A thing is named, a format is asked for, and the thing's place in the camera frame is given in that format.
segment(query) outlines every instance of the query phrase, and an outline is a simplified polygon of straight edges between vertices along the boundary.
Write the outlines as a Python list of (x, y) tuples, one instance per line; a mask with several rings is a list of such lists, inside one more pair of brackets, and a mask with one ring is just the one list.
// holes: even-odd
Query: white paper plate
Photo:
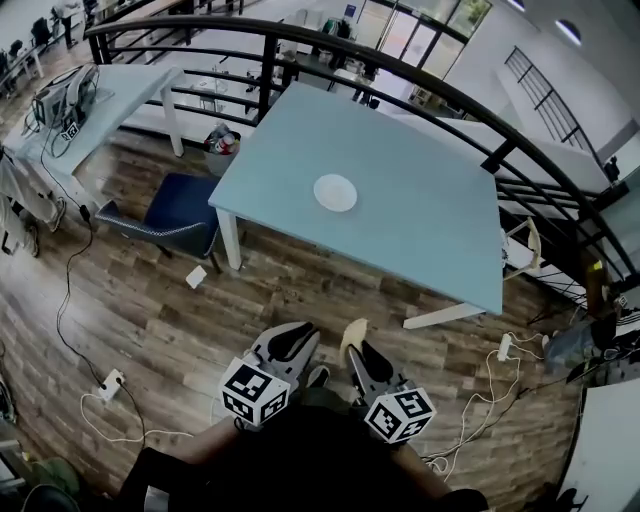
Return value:
[(325, 174), (313, 185), (318, 202), (332, 212), (351, 210), (358, 200), (358, 192), (347, 178), (339, 174)]

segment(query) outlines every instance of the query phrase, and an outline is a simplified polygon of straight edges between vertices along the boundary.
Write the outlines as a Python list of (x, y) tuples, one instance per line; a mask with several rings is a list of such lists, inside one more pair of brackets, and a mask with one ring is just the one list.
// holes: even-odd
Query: ceiling light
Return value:
[(556, 26), (562, 30), (562, 33), (567, 36), (571, 41), (578, 46), (582, 44), (582, 39), (580, 38), (580, 31), (578, 27), (576, 27), (573, 23), (567, 20), (556, 20)]
[(524, 12), (523, 0), (507, 0), (507, 1), (519, 11)]

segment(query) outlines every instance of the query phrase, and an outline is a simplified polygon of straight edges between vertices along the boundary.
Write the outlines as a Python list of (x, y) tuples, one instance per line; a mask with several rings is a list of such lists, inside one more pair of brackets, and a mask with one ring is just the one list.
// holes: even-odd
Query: person's arm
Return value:
[(234, 443), (240, 431), (232, 417), (224, 418), (195, 437), (182, 441), (169, 450), (168, 455), (188, 464), (203, 464)]
[(431, 471), (408, 444), (392, 451), (391, 459), (432, 500), (439, 500), (451, 492), (444, 480)]

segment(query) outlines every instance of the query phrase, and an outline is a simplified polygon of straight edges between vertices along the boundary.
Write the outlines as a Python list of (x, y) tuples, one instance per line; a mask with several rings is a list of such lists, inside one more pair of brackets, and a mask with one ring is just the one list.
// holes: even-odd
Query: chair leg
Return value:
[(213, 264), (213, 268), (216, 269), (216, 272), (218, 274), (222, 274), (222, 270), (220, 269), (220, 265), (218, 265), (218, 262), (216, 261), (216, 257), (213, 255), (213, 251), (211, 251), (211, 254), (209, 254), (209, 259), (211, 260), (211, 263)]
[(156, 247), (160, 249), (162, 254), (164, 254), (167, 258), (173, 258), (173, 254), (171, 254), (165, 247), (162, 247), (161, 245), (156, 245)]

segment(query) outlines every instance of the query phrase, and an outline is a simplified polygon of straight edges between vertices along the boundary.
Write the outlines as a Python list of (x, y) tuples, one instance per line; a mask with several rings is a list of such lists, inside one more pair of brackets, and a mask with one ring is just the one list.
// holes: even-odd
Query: electrical outlet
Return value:
[(506, 361), (507, 354), (509, 353), (509, 347), (511, 346), (511, 336), (508, 334), (502, 335), (502, 341), (500, 341), (500, 348), (498, 349), (498, 361)]
[(121, 384), (124, 384), (124, 375), (118, 370), (111, 370), (111, 373), (104, 381), (103, 387), (98, 389), (98, 393), (105, 402), (109, 402), (118, 392)]

